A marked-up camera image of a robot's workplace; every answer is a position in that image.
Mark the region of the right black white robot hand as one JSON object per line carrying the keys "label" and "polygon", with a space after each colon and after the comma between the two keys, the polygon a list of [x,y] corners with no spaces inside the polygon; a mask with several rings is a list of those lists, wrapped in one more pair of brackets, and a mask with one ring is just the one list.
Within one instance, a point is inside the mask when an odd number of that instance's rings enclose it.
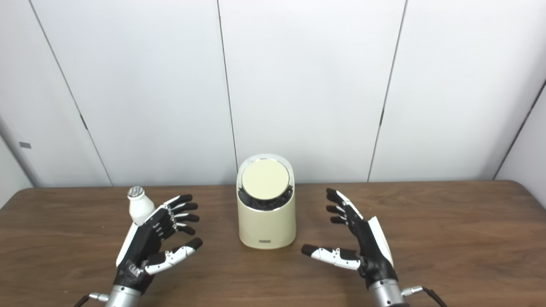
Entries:
{"label": "right black white robot hand", "polygon": [[330,222],[347,226],[357,239],[359,250],[305,244],[302,254],[334,266],[356,270],[365,279],[367,287],[385,279],[398,281],[392,256],[388,247],[376,238],[378,232],[374,231],[372,220],[365,220],[353,202],[338,190],[327,188],[326,198],[334,203],[326,206],[326,210],[336,214],[330,218]]}

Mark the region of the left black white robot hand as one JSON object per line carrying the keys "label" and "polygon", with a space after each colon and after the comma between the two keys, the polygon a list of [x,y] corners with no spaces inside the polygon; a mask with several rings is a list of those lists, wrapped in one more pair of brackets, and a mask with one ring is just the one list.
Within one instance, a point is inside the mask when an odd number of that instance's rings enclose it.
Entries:
{"label": "left black white robot hand", "polygon": [[116,260],[115,286],[144,295],[156,274],[179,264],[203,245],[202,239],[195,237],[185,245],[161,250],[162,243],[177,232],[195,235],[187,225],[200,219],[191,213],[198,208],[192,199],[191,194],[176,196],[158,206],[141,225],[131,227]]}

